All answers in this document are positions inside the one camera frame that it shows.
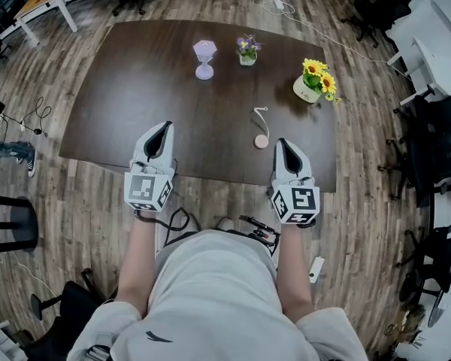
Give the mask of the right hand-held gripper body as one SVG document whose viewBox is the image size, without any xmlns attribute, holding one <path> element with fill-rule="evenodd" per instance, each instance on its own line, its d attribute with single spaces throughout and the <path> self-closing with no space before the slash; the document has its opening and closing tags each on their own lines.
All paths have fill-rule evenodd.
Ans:
<svg viewBox="0 0 451 361">
<path fill-rule="evenodd" d="M 268 198 L 282 224 L 314 225 L 320 212 L 319 187 L 312 171 L 285 176 L 272 171 Z"/>
</svg>

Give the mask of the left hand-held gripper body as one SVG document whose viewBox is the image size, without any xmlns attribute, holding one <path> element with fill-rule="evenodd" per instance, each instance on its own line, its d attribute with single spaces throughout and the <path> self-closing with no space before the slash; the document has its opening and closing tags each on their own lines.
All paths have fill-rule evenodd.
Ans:
<svg viewBox="0 0 451 361">
<path fill-rule="evenodd" d="M 130 170 L 125 173 L 124 201 L 137 211 L 159 213 L 173 189 L 174 175 L 171 154 L 153 159 L 135 151 Z"/>
</svg>

